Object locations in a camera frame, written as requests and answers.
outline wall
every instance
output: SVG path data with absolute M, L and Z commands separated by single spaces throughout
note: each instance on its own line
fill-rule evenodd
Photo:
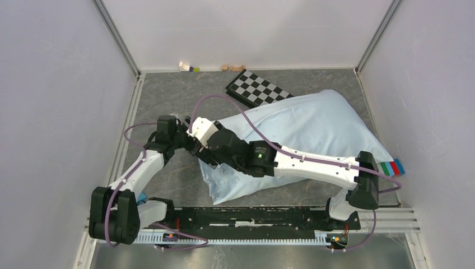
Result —
M 352 68 L 391 0 L 104 0 L 141 70 Z
M 0 268 L 71 268 L 134 76 L 91 1 L 2 1 L 0 33 Z
M 434 268 L 472 268 L 475 4 L 404 1 L 362 71 Z

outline black and white checkerboard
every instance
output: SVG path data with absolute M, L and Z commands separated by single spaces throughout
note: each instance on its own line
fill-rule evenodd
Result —
M 271 104 L 293 95 L 269 81 L 243 70 L 226 86 L 226 93 L 250 108 Z

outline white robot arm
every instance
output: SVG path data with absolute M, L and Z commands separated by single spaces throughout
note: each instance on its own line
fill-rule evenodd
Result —
M 377 169 L 369 152 L 361 152 L 358 157 L 330 157 L 275 144 L 280 148 L 277 151 L 265 141 L 247 143 L 219 122 L 211 122 L 206 118 L 197 118 L 189 131 L 176 118 L 161 116 L 157 122 L 157 132 L 151 137 L 155 137 L 155 141 L 149 139 L 145 145 L 145 158 L 141 155 L 124 175 L 108 188 L 98 187 L 93 192 L 89 227 L 91 237 L 104 237 L 104 212 L 107 210 L 104 204 L 121 182 L 123 184 L 119 190 L 119 198 L 116 198 L 116 214 L 111 215 L 112 219 L 109 220 L 111 240 L 132 243 L 139 229 L 165 218 L 167 204 L 164 201 L 150 200 L 139 206 L 136 203 L 145 185 L 166 165 L 174 150 L 179 148 L 185 148 L 211 166 L 225 163 L 253 177 L 293 175 L 338 185 L 342 190 L 329 200 L 326 208 L 329 218 L 334 220 L 346 221 L 358 208 L 379 207 L 377 177 L 349 169 L 350 166 L 360 165 Z M 289 156 L 286 152 L 302 158 Z M 307 161 L 306 157 L 335 161 L 342 166 L 315 163 Z M 127 206 L 122 207 L 128 209 L 122 215 L 120 201 L 126 201 L 123 204 Z M 128 234 L 123 232 L 123 228 L 114 229 L 125 227 L 125 230 L 128 230 L 131 226 L 133 233 Z

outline metal floor plate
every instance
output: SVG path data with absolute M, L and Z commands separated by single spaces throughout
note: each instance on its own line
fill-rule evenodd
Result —
M 365 236 L 352 234 L 350 245 Z M 162 252 L 146 244 L 117 248 L 98 244 L 91 269 L 109 268 L 409 269 L 414 264 L 404 234 L 375 234 L 364 247 L 333 254 L 323 246 L 303 245 L 210 245 L 193 251 Z

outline small wooden block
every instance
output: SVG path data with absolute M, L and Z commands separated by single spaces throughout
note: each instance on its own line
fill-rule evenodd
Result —
M 245 65 L 238 66 L 238 67 L 231 66 L 231 71 L 242 71 L 244 69 L 246 69 Z

